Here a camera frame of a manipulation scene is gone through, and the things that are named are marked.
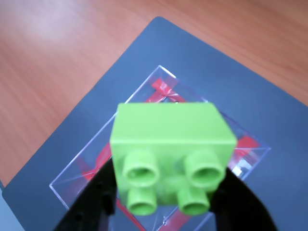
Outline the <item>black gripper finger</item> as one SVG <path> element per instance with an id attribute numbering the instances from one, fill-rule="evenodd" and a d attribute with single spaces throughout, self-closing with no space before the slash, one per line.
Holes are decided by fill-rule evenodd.
<path id="1" fill-rule="evenodd" d="M 109 159 L 87 184 L 56 231 L 107 231 L 109 217 L 116 212 L 116 178 Z"/>
<path id="2" fill-rule="evenodd" d="M 276 231 L 261 200 L 228 168 L 217 190 L 210 194 L 210 212 L 218 231 Z"/>

